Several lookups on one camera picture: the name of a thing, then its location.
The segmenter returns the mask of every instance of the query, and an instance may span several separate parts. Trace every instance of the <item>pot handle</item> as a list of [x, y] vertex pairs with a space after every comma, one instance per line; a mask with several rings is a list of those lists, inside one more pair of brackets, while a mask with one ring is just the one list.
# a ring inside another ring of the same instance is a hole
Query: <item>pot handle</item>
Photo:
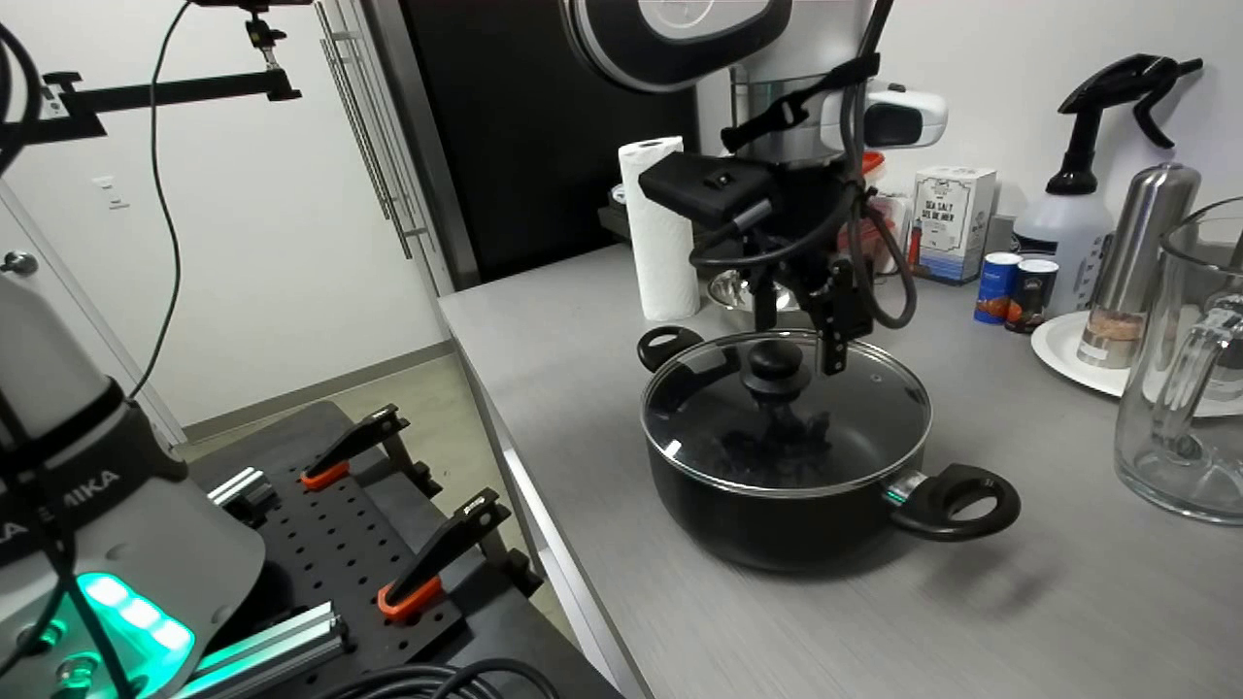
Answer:
[[666, 361], [674, 361], [679, 348], [698, 345], [703, 336], [687, 327], [658, 327], [645, 336], [637, 336], [637, 361], [658, 371]]
[[[912, 472], [885, 484], [891, 520], [923, 541], [982, 541], [1012, 528], [1021, 514], [1018, 490], [979, 466], [948, 466], [940, 472]], [[982, 518], [956, 520], [975, 501], [996, 501]]]

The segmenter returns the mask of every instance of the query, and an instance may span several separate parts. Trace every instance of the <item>green light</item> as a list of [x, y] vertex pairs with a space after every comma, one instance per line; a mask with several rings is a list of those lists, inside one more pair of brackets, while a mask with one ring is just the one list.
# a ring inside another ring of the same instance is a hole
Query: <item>green light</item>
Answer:
[[193, 633], [161, 611], [143, 589], [108, 571], [78, 573], [81, 593], [108, 630], [121, 652], [125, 677], [143, 679], [140, 696], [166, 696], [166, 682], [192, 665]]

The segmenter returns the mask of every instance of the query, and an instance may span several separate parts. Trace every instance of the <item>machine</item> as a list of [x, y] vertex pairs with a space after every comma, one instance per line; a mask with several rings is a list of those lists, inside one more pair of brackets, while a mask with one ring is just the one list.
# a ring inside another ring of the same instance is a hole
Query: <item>machine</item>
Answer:
[[[99, 114], [266, 92], [298, 98], [273, 62], [281, 32], [266, 0], [200, 0], [248, 13], [261, 75], [74, 90], [0, 26], [0, 115], [22, 75], [21, 123], [0, 129], [0, 172], [27, 143], [103, 137]], [[567, 35], [586, 62], [628, 90], [687, 90], [736, 67], [736, 156], [679, 156], [645, 190], [707, 233], [698, 266], [745, 272], [756, 330], [773, 327], [773, 287], [791, 287], [826, 341], [826, 371], [869, 323], [901, 327], [869, 290], [891, 226], [863, 185], [863, 143], [930, 143], [943, 103], [907, 92], [867, 98], [891, 0], [562, 0]], [[40, 119], [53, 90], [70, 115]], [[0, 272], [0, 696], [174, 696], [210, 635], [235, 616], [266, 567], [266, 541], [187, 484], [143, 413], [78, 348], [40, 290]]]

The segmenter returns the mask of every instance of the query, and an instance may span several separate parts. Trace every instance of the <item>spray bottle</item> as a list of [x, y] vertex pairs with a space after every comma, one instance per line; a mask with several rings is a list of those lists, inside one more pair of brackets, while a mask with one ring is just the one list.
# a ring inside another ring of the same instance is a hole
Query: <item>spray bottle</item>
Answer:
[[1087, 307], [1103, 246], [1115, 230], [1113, 211], [1103, 204], [1091, 174], [1096, 137], [1103, 110], [1132, 103], [1140, 132], [1175, 149], [1175, 141], [1159, 129], [1155, 103], [1176, 86], [1176, 79], [1198, 75], [1206, 62], [1175, 62], [1160, 53], [1133, 53], [1098, 75], [1091, 75], [1061, 114], [1075, 115], [1072, 143], [1066, 151], [1061, 172], [1050, 177], [1044, 197], [1026, 204], [1015, 217], [1015, 241], [1028, 255], [1057, 261], [1057, 283], [1050, 295], [1050, 314], [1066, 314]]

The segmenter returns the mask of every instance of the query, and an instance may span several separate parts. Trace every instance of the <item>floor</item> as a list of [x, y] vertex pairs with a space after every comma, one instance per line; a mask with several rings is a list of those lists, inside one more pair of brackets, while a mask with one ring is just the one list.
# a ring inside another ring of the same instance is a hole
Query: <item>floor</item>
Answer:
[[[501, 501], [508, 501], [492, 446], [483, 428], [483, 413], [469, 392], [466, 365], [455, 348], [422, 356], [422, 361], [397, 369], [389, 375], [374, 375], [374, 380], [327, 392], [319, 400], [333, 400], [352, 418], [362, 418], [385, 404], [397, 404], [399, 414], [411, 422], [403, 430], [403, 446], [411, 450], [416, 463], [426, 463], [437, 480], [442, 484], [442, 492], [437, 498], [439, 510], [455, 510], [466, 498], [473, 498], [478, 490], [497, 490]], [[231, 441], [253, 435], [253, 430], [261, 430], [298, 406], [303, 404], [288, 404], [281, 413], [268, 413], [268, 414], [210, 430], [210, 435], [193, 435], [180, 450], [180, 457], [193, 463], [193, 457], [204, 457], [218, 446], [231, 446]], [[512, 518], [501, 525], [501, 541], [508, 547], [526, 547]], [[567, 626], [553, 585], [540, 585], [534, 600], [562, 635], [571, 635], [567, 633], [571, 626]]]

